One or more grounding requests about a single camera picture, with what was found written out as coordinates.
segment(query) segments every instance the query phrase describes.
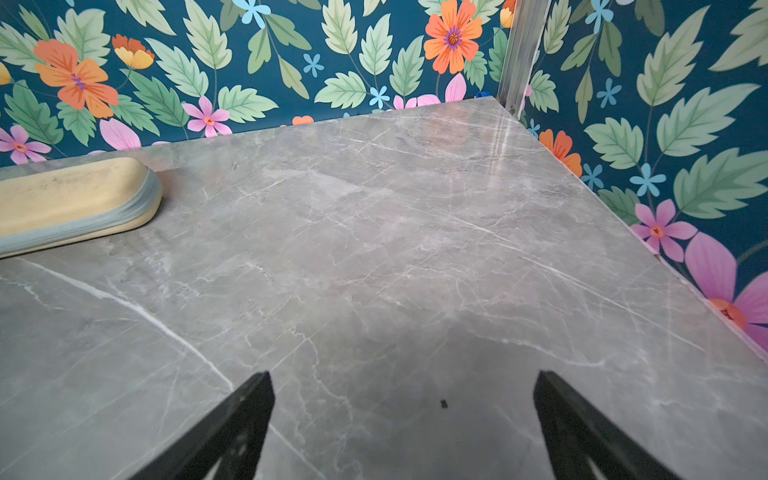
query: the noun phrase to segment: pink petal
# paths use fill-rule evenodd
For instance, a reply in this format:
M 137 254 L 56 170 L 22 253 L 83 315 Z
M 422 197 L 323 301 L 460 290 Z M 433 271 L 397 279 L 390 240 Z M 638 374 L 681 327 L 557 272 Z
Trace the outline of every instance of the pink petal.
M 8 135 L 8 132 L 0 128 L 0 140 L 4 142 L 8 142 L 10 144 L 14 143 L 16 140 L 13 139 L 11 135 Z
M 200 97 L 198 104 L 200 104 L 200 109 L 203 111 L 204 116 L 209 117 L 214 112 L 214 105 L 210 103 L 210 100 L 205 95 Z
M 29 140 L 29 134 L 21 125 L 14 125 L 11 127 L 11 135 L 13 135 L 13 139 L 20 144 L 25 144 L 27 143 L 27 140 Z
M 685 265 L 706 298 L 733 302 L 736 259 L 722 243 L 699 232 L 685 250 Z
M 667 235 L 680 240 L 688 240 L 696 235 L 697 231 L 699 230 L 688 222 L 675 222 L 664 227 L 664 232 Z
M 100 120 L 98 128 L 104 141 L 115 150 L 130 150 L 141 146 L 141 140 L 139 140 L 136 132 L 117 118 L 112 118 L 109 121 Z
M 648 237 L 648 240 L 645 240 L 645 243 L 654 253 L 659 253 L 659 239 L 656 237 Z
M 466 80 L 464 80 L 464 75 L 462 75 L 461 73 L 458 73 L 448 83 L 448 86 L 445 87 L 445 103 L 448 103 L 450 101 L 464 100 L 464 95 L 466 94 L 467 94 L 467 82 Z
M 764 326 L 750 325 L 744 328 L 744 332 L 755 341 L 763 350 L 768 350 L 768 329 Z
M 187 128 L 192 131 L 201 131 L 205 128 L 205 122 L 202 120 L 190 120 L 190 123 L 187 124 Z
M 35 152 L 33 152 L 33 151 L 28 151 L 28 152 L 27 152 L 27 157 L 29 157 L 29 160 L 31 160 L 31 161 L 33 161 L 33 162 L 42 162 L 42 161 L 45 161 L 45 157 L 43 157 L 43 156 L 42 156 L 42 155 L 40 155 L 40 154 L 36 154 L 36 153 L 35 153 Z
M 13 150 L 11 152 L 11 160 L 13 160 L 13 163 L 17 165 L 23 165 L 23 164 L 29 163 L 29 160 L 27 160 L 27 156 L 18 150 Z
M 677 208 L 675 208 L 672 199 L 665 200 L 656 207 L 656 221 L 662 227 L 666 227 L 674 218 L 675 213 L 677 213 Z
M 645 225 L 632 225 L 630 228 L 643 240 L 650 237 L 650 227 L 646 227 Z
M 225 124 L 220 123 L 220 122 L 216 122 L 214 124 L 214 128 L 216 128 L 219 131 L 219 133 L 221 133 L 222 135 L 231 135 L 232 134 L 232 129 L 229 128 L 228 126 L 226 126 Z
M 741 310 L 747 323 L 768 323 L 768 272 L 752 280 L 733 305 Z
M 670 257 L 676 262 L 683 261 L 683 247 L 669 237 L 661 237 L 661 248 L 667 257 Z
M 634 214 L 639 221 L 645 223 L 649 227 L 655 227 L 657 225 L 656 217 L 654 217 L 654 212 L 650 211 L 650 208 L 648 208 L 648 205 L 635 204 Z
M 426 105 L 437 105 L 441 103 L 437 95 L 421 95 L 417 99 L 419 107 L 425 107 Z
M 223 108 L 219 108 L 210 117 L 213 118 L 214 121 L 227 121 L 230 119 L 230 112 Z
M 200 111 L 199 108 L 195 107 L 192 104 L 181 104 L 181 107 L 186 111 L 191 117 L 195 118 L 203 118 L 205 115 L 203 115 L 203 112 Z
M 31 141 L 27 143 L 27 148 L 31 151 L 36 151 L 41 154 L 47 154 L 49 151 L 51 151 L 51 147 L 39 141 Z

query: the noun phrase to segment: floral wallpaper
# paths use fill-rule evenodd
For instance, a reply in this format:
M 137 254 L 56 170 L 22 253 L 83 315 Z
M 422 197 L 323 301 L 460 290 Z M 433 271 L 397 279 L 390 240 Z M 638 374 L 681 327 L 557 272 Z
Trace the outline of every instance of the floral wallpaper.
M 553 0 L 524 126 L 768 349 L 768 0 Z
M 0 167 L 495 94 L 515 0 L 0 0 Z

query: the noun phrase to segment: gray marble countertop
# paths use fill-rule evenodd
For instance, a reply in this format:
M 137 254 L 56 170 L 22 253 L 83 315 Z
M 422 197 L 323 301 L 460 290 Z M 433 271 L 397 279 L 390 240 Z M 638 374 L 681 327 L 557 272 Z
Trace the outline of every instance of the gray marble countertop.
M 492 98 L 131 155 L 154 220 L 0 260 L 0 479 L 126 478 L 265 369 L 264 480 L 551 478 L 540 369 L 768 476 L 768 367 Z

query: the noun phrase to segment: green leaf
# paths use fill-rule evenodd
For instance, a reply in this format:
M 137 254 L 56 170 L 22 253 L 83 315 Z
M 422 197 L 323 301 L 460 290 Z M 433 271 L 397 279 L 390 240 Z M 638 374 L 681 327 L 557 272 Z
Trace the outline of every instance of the green leaf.
M 248 73 L 256 73 L 261 65 L 264 65 L 272 59 L 272 48 L 270 47 L 270 38 L 266 28 L 259 30 L 248 41 Z
M 155 77 L 150 80 L 127 68 L 121 68 L 120 71 L 138 88 L 134 94 L 144 102 L 149 111 L 157 115 L 159 121 L 173 127 L 183 127 L 187 124 L 190 116 L 181 107 L 181 101 L 175 91 L 168 90 L 163 82 Z
M 621 32 L 613 22 L 603 22 L 604 27 L 600 33 L 600 46 L 598 47 L 598 57 L 605 62 L 605 66 L 611 73 L 618 77 L 621 75 L 621 56 L 619 55 L 619 46 L 621 45 Z
M 312 45 L 296 31 L 296 26 L 288 18 L 280 15 L 264 15 L 266 22 L 270 24 L 277 41 L 283 45 L 293 45 L 301 50 L 312 50 Z
M 671 114 L 661 116 L 656 128 L 661 153 L 686 157 L 698 152 L 697 145 L 717 139 L 712 133 L 733 123 L 727 115 L 758 88 L 755 84 L 739 84 L 710 94 L 707 87 L 699 90 L 688 103 L 685 98 L 678 101 Z
M 301 83 L 301 74 L 296 67 L 288 63 L 283 57 L 277 55 L 277 59 L 280 60 L 280 75 L 283 77 L 283 83 L 286 87 L 292 88 L 301 98 L 310 99 L 310 93 L 306 91 L 306 87 Z
M 664 33 L 664 6 L 661 0 L 637 0 L 634 16 L 637 20 L 642 19 L 650 33 L 657 37 Z
M 584 129 L 595 145 L 594 151 L 617 170 L 632 168 L 643 154 L 643 132 L 632 128 L 626 118 L 621 124 L 613 118 L 606 118 L 604 124 L 592 124 Z
M 360 64 L 370 74 L 382 74 L 389 67 L 392 54 L 392 36 L 389 34 L 389 13 L 382 16 L 376 27 L 368 27 L 366 37 L 360 42 Z
M 491 17 L 498 12 L 498 10 L 501 8 L 502 3 L 504 3 L 504 0 L 469 0 L 470 2 L 474 3 L 475 6 L 477 6 L 477 9 L 475 10 L 475 16 L 472 17 L 472 19 L 480 18 L 482 22 L 488 23 L 491 20 Z
M 578 22 L 579 20 L 581 20 L 582 18 L 586 17 L 587 15 L 593 12 L 594 12 L 594 7 L 592 6 L 592 1 L 581 0 L 581 3 L 576 5 L 576 9 L 571 15 L 571 18 L 568 20 L 568 24 L 573 25 L 574 23 Z
M 379 3 L 386 3 L 386 0 L 365 0 L 362 16 L 367 17 L 368 15 L 371 15 L 374 10 L 376 10 L 376 7 L 379 6 Z
M 227 48 L 227 34 L 219 31 L 219 24 L 213 16 L 206 17 L 205 12 L 194 0 L 184 0 L 187 16 L 184 24 L 192 42 L 192 51 L 204 64 L 213 70 L 224 68 L 232 61 L 232 51 Z
M 219 107 L 230 112 L 230 120 L 239 124 L 264 118 L 264 112 L 277 108 L 277 104 L 256 93 L 255 89 L 243 90 L 240 85 L 235 85 L 232 90 L 224 87 L 219 91 Z
M 571 18 L 571 6 L 568 0 L 560 0 L 554 7 L 544 29 L 544 51 L 550 55 L 563 47 L 563 38 L 568 33 L 568 20 Z
M 325 23 L 321 26 L 326 33 L 328 47 L 342 55 L 351 54 L 357 46 L 357 30 L 349 3 L 328 0 L 328 5 L 323 6 L 323 18 Z
M 695 64 L 702 42 L 694 43 L 709 6 L 700 8 L 683 22 L 670 37 L 665 33 L 653 55 L 645 58 L 645 70 L 637 76 L 637 93 L 650 106 L 672 100 L 683 88 L 681 83 Z
M 117 0 L 118 7 L 125 13 L 130 12 L 142 27 L 152 25 L 166 35 L 176 35 L 161 12 L 165 7 L 160 0 Z
M 315 95 L 315 103 L 331 104 L 331 108 L 356 107 L 366 99 L 366 86 L 354 71 L 344 75 L 339 72 L 336 78 L 326 79 L 326 86 Z
M 738 148 L 726 150 L 707 163 L 696 161 L 690 173 L 681 170 L 674 179 L 674 199 L 685 214 L 696 218 L 721 218 L 721 210 L 746 207 L 740 200 L 768 191 L 758 182 L 768 178 L 768 151 L 739 156 Z
M 288 0 L 288 1 L 293 3 L 294 5 L 296 4 L 296 0 Z M 320 5 L 320 2 L 318 2 L 317 0 L 299 0 L 299 3 L 301 5 L 304 5 L 307 8 L 311 8 L 312 10 L 320 10 L 322 8 L 322 6 Z
M 640 203 L 640 199 L 632 190 L 621 191 L 618 187 L 611 187 L 610 190 L 598 190 L 598 196 L 627 225 L 640 223 L 634 214 L 634 206 Z
M 157 125 L 152 121 L 152 115 L 144 110 L 143 106 L 131 100 L 131 97 L 123 94 L 118 95 L 118 101 L 119 105 L 110 106 L 115 117 L 129 125 L 133 125 L 139 130 L 150 131 L 158 137 L 160 136 Z
M 109 43 L 109 35 L 103 30 L 103 10 L 89 8 L 78 15 L 70 8 L 63 19 L 58 18 L 58 30 L 53 34 L 56 40 L 78 51 L 78 60 L 90 58 L 101 66 L 107 63 L 104 57 L 109 54 L 109 48 L 105 47 Z
M 24 127 L 30 137 L 49 145 L 56 145 L 64 138 L 58 120 L 51 116 L 51 108 L 38 101 L 25 80 L 17 81 L 12 92 L 12 96 L 5 94 L 5 103 L 8 105 L 5 113 Z
M 62 120 L 64 128 L 72 132 L 80 143 L 88 146 L 88 141 L 96 137 L 96 118 L 87 108 L 75 110 L 63 101 L 58 102 L 58 117 Z
M 710 70 L 731 70 L 755 58 L 759 59 L 757 64 L 761 67 L 768 64 L 768 1 L 757 0 L 750 9 L 756 11 L 730 31 L 731 35 L 739 35 L 739 38 L 726 48 Z
M 389 83 L 403 97 L 412 94 L 419 87 L 423 72 L 422 65 L 424 65 L 423 39 L 424 35 L 420 35 L 413 39 L 408 48 L 400 48 L 397 61 L 392 62 L 392 74 L 389 76 Z
M 19 65 L 23 71 L 37 74 L 35 65 L 43 61 L 35 55 L 38 41 L 29 33 L 20 34 L 5 22 L 0 22 L 0 55 L 6 63 Z
M 419 0 L 419 5 L 425 8 L 425 13 L 427 15 L 437 15 L 442 17 L 442 13 L 440 12 L 440 5 L 442 5 L 442 2 L 440 0 Z
M 48 31 L 45 30 L 45 27 L 43 26 L 42 22 L 40 22 L 40 18 L 38 18 L 37 15 L 30 12 L 21 5 L 18 6 L 18 9 L 19 16 L 22 17 L 24 23 L 27 24 L 30 30 L 32 30 L 32 33 L 37 35 L 38 38 L 40 38 L 42 41 L 48 41 L 51 39 L 51 37 L 48 35 Z
M 504 57 L 507 56 L 507 34 L 500 28 L 493 28 L 493 47 L 488 50 L 488 66 L 491 68 L 491 78 L 500 82 L 502 80 L 502 69 L 504 68 Z
M 200 98 L 208 91 L 208 75 L 200 71 L 197 62 L 188 58 L 180 48 L 173 50 L 162 41 L 146 38 L 152 51 L 157 55 L 157 65 L 165 70 L 166 77 L 181 93 Z
M 563 65 L 560 66 L 562 71 L 571 70 L 573 67 L 581 67 L 584 62 L 589 58 L 594 42 L 598 39 L 598 36 L 594 33 L 590 33 L 584 38 L 580 38 L 574 44 L 573 52 L 563 61 Z
M 584 72 L 584 76 L 581 77 L 581 81 L 576 89 L 576 105 L 578 105 L 578 120 L 584 123 L 587 119 L 587 109 L 589 108 L 589 101 L 592 100 L 592 75 L 589 73 L 589 67 Z
M 545 74 L 542 70 L 537 71 L 531 78 L 531 105 L 534 108 L 547 113 L 551 108 L 554 111 L 560 111 L 560 102 L 558 96 L 554 93 L 554 82 L 549 79 L 549 73 Z
M 467 76 L 467 80 L 480 90 L 485 85 L 485 76 L 488 74 L 487 64 L 488 61 L 485 60 L 485 54 L 481 51 L 475 54 L 475 58 L 472 61 L 464 62 L 464 74 Z
M 237 19 L 242 17 L 244 13 L 245 10 L 232 3 L 232 0 L 221 0 L 221 13 L 219 14 L 221 31 L 227 31 L 235 26 Z

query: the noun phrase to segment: small blue flower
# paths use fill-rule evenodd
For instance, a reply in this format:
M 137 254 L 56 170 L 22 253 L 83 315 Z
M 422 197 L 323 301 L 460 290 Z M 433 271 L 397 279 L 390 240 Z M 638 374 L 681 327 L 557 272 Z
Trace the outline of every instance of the small blue flower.
M 587 172 L 586 175 L 581 175 L 581 181 L 587 184 L 587 187 L 589 187 L 590 190 L 593 190 L 593 186 L 597 185 L 598 188 L 602 188 L 603 181 L 598 178 L 599 174 L 603 173 L 603 166 L 598 164 L 594 170 L 587 165 L 584 164 L 584 171 Z
M 389 95 L 384 95 L 386 92 L 386 85 L 382 86 L 381 90 L 376 90 L 374 87 L 371 87 L 371 95 L 373 95 L 373 98 L 371 98 L 371 101 L 368 103 L 368 105 L 375 105 L 379 104 L 379 110 L 384 107 L 384 102 L 389 101 Z
M 603 99 L 603 103 L 600 104 L 600 108 L 605 108 L 605 104 L 610 102 L 611 105 L 616 105 L 616 98 L 614 95 L 619 93 L 621 91 L 621 85 L 616 85 L 613 87 L 614 79 L 613 78 L 606 78 L 605 79 L 605 91 L 599 91 L 598 92 L 598 98 Z
M 318 70 L 325 70 L 325 67 L 317 63 L 318 61 L 320 61 L 319 53 L 315 53 L 315 58 L 310 58 L 310 54 L 305 53 L 304 60 L 306 60 L 306 63 L 308 63 L 308 65 L 304 67 L 304 73 L 307 73 L 308 71 L 312 70 L 312 76 L 314 78 L 317 78 Z
M 255 18 L 259 28 L 264 28 L 264 19 L 261 18 L 261 15 L 269 15 L 272 13 L 272 9 L 267 5 L 256 5 L 256 0 L 232 0 L 232 3 L 245 10 L 245 14 L 243 15 L 243 23 L 245 25 L 248 25 L 250 21 Z
M 603 20 L 606 22 L 610 22 L 614 19 L 614 13 L 612 10 L 608 10 L 605 8 L 606 5 L 608 5 L 608 2 L 611 0 L 603 0 L 602 2 L 600 0 L 592 0 L 592 8 L 594 8 L 594 12 L 592 12 L 587 17 L 587 25 L 594 22 L 594 34 L 597 35 L 600 31 L 600 25 Z
M 653 195 L 654 197 L 658 197 L 659 189 L 656 188 L 656 185 L 654 184 L 660 184 L 667 181 L 667 175 L 658 174 L 652 177 L 650 175 L 649 164 L 643 164 L 643 166 L 640 168 L 640 172 L 643 174 L 642 177 L 638 177 L 636 175 L 629 179 L 629 181 L 632 182 L 633 184 L 640 185 L 640 188 L 637 189 L 637 196 L 642 197 L 643 195 L 645 195 L 646 190 L 650 190 L 651 195 Z
M 536 124 L 535 121 L 533 121 L 533 118 L 531 119 L 531 126 L 528 127 L 528 131 L 531 132 L 531 134 L 536 137 L 536 140 L 538 140 L 538 131 L 541 130 L 541 124 Z

